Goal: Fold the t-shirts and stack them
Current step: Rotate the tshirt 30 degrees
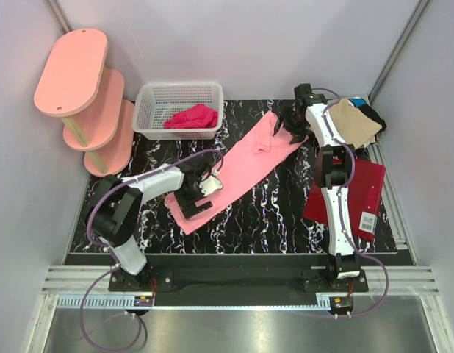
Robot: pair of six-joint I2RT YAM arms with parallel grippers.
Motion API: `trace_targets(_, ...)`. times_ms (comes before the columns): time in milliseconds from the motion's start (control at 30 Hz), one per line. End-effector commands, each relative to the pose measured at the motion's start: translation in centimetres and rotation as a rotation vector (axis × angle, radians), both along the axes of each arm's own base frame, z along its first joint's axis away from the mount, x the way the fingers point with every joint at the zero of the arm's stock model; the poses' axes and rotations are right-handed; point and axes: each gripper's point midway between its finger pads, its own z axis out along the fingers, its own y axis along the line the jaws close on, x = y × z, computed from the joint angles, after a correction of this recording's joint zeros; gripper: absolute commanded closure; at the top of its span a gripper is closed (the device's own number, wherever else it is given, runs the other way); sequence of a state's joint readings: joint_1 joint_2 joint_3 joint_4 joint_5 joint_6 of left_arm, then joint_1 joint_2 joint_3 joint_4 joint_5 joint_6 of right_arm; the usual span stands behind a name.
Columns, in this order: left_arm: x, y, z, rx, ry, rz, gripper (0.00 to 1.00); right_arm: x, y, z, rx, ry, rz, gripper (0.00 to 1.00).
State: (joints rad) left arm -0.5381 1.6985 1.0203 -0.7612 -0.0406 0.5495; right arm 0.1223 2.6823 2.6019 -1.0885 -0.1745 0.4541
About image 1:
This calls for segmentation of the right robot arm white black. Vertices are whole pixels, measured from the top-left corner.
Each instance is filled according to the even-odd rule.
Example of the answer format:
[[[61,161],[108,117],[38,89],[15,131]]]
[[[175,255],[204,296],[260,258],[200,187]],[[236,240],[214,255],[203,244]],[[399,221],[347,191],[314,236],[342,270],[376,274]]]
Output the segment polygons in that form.
[[[356,169],[354,147],[345,142],[335,127],[325,88],[313,88],[309,83],[294,88],[293,108],[281,111],[273,134],[285,130],[290,143],[302,143],[309,137],[320,147],[314,167],[314,182],[325,201],[328,220],[328,265],[326,285],[342,291],[360,274],[359,255],[353,240],[348,207],[349,184]]]

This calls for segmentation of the light pink t shirt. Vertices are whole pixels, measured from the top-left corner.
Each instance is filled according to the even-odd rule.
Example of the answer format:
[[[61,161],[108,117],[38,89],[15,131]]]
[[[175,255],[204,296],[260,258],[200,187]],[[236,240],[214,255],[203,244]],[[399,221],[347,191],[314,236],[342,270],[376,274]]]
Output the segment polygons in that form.
[[[285,128],[274,132],[277,121],[276,114],[266,113],[224,156],[218,176],[223,189],[206,198],[212,203],[209,209],[186,219],[174,194],[165,197],[165,205],[185,234],[194,232],[223,212],[300,147],[299,143],[291,143],[292,136]]]

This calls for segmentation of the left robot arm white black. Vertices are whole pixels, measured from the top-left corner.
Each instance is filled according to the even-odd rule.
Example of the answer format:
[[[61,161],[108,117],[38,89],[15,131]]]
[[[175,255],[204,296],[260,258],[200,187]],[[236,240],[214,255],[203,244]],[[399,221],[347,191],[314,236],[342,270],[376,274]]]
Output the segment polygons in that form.
[[[100,181],[87,208],[87,237],[91,243],[109,248],[116,264],[126,272],[124,280],[131,289],[145,290],[151,281],[147,259],[134,238],[141,206],[174,193],[181,215],[190,220],[211,208],[207,197],[222,188],[213,166],[198,154],[170,160],[146,174],[121,179],[108,175]]]

